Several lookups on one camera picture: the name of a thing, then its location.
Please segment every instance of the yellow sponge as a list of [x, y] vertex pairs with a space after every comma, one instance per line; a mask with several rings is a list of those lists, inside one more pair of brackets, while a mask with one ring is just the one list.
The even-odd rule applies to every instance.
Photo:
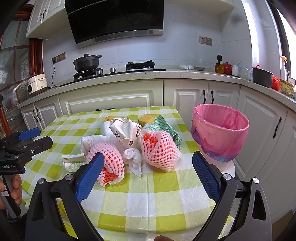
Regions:
[[111, 121], [112, 119], [115, 119], [115, 118], [117, 118], [117, 117], [116, 117], [116, 116], [107, 116], [107, 117], [105, 118], [104, 122], [105, 122], [105, 121]]
[[142, 116], [141, 118], [139, 118], [138, 121], [141, 126], [145, 126], [147, 123], [152, 124], [154, 119], [155, 119], [154, 115], [146, 114], [146, 115]]

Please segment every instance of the human hand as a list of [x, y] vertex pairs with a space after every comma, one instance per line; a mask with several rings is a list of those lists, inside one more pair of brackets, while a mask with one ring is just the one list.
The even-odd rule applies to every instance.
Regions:
[[173, 240], [166, 237], [166, 236], [160, 235], [160, 236], [155, 237], [154, 241], [173, 241]]
[[[14, 199], [16, 204], [21, 204], [22, 203], [22, 179], [20, 178], [20, 175], [15, 175], [11, 179], [12, 187], [14, 188], [10, 192], [10, 196], [12, 199]], [[4, 191], [4, 183], [0, 179], [0, 192]], [[0, 209], [3, 210], [5, 209], [5, 205], [0, 199]]]

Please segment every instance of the foam fruit net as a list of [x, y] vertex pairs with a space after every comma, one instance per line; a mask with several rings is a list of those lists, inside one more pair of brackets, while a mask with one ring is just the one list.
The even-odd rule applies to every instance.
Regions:
[[152, 166], [170, 172], [182, 153], [166, 131], [150, 131], [141, 135], [142, 154]]
[[97, 152], [104, 156], [105, 164], [97, 181], [105, 187], [107, 183], [115, 184], [124, 178], [124, 164], [118, 149], [109, 142], [98, 142], [95, 144], [86, 157], [89, 163]]

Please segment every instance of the blue gripper pad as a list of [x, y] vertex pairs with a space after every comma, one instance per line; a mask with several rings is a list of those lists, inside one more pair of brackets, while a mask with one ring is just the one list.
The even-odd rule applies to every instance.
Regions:
[[219, 184], [205, 161], [206, 160], [203, 160], [199, 151], [196, 151], [192, 156], [193, 168], [202, 182], [207, 195], [217, 203], [220, 199]]
[[98, 152], [90, 161], [87, 170], [84, 172], [84, 175], [77, 183], [77, 193], [75, 197], [78, 203], [81, 203], [82, 200], [87, 199], [103, 167], [104, 156]]
[[34, 138], [39, 136], [41, 133], [40, 129], [38, 127], [34, 129], [30, 129], [28, 131], [24, 131], [19, 135], [19, 140], [20, 141], [26, 141], [29, 140], [30, 138]]

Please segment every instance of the pink foam net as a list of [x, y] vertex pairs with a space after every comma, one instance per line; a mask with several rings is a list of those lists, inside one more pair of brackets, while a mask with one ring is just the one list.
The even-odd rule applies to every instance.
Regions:
[[124, 178], [124, 164], [122, 156], [118, 149], [109, 142], [98, 142], [95, 144], [86, 157], [86, 162], [89, 163], [97, 152], [104, 156], [104, 167], [97, 181], [105, 187], [106, 184], [115, 184]]
[[190, 132], [209, 157], [226, 162], [239, 154], [249, 125], [249, 120], [235, 108], [201, 104], [193, 109]]
[[178, 150], [170, 134], [166, 131], [141, 133], [142, 155], [147, 163], [170, 172], [182, 153]]

